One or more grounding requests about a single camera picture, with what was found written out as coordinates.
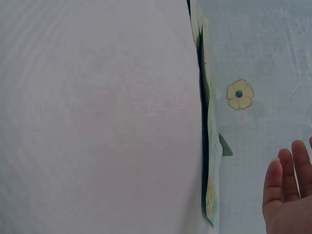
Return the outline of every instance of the white fabric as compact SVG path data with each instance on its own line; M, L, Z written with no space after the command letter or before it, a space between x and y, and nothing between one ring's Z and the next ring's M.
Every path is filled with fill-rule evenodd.
M0 0L0 233L206 234L186 1Z

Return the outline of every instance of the light blue fabric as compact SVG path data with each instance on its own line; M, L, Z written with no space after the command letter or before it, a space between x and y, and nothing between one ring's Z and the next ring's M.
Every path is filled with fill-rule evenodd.
M312 3L198 0L209 21L218 129L233 157L220 169L220 233L265 233L264 175L281 148L312 135ZM229 85L251 85L252 106L229 105Z

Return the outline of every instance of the pillow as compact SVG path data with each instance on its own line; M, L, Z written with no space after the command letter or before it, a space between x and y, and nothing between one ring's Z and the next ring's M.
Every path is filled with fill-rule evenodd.
M0 233L206 234L180 0L2 0Z

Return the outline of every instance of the bedsheet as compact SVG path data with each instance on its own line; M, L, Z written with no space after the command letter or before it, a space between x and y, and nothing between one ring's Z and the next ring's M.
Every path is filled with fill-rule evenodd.
M220 166L221 234L265 233L267 166L312 135L312 4L198 0L209 22L218 130L233 151Z
M0 233L206 234L186 1L0 0Z

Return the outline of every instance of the green fabric edge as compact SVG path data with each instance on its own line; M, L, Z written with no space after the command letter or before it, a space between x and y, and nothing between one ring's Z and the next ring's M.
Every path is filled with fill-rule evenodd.
M201 209L204 218L206 218L211 225L213 223L209 220L206 214L206 193L209 175L209 139L208 139L208 104L209 104L209 86L207 80L207 66L205 58L205 43L203 38L203 27L207 26L204 16L198 8L196 0L187 0L189 15L192 25L193 40L197 49L198 66L200 70L200 92L202 101L202 147L203 147L203 169L202 169L202 189L201 189ZM232 156L233 152L224 137L219 134L219 141L222 146L222 156Z
M201 39L203 37L203 27L207 26L207 22L203 16L202 11L198 7L196 0L187 0L187 5L189 9L189 15L191 18L191 25L192 25L192 33L193 33L193 39L195 42L195 46L197 48L197 53L201 53L201 56L198 57L198 63L201 64L200 71L203 76L203 92L205 93L205 104L207 105L206 108L208 108L209 104L209 87L207 83L207 64L205 63L205 43L204 41L201 42ZM229 147L228 143L224 139L222 135L219 136L220 143L223 149L222 156L232 156L233 152L231 148Z

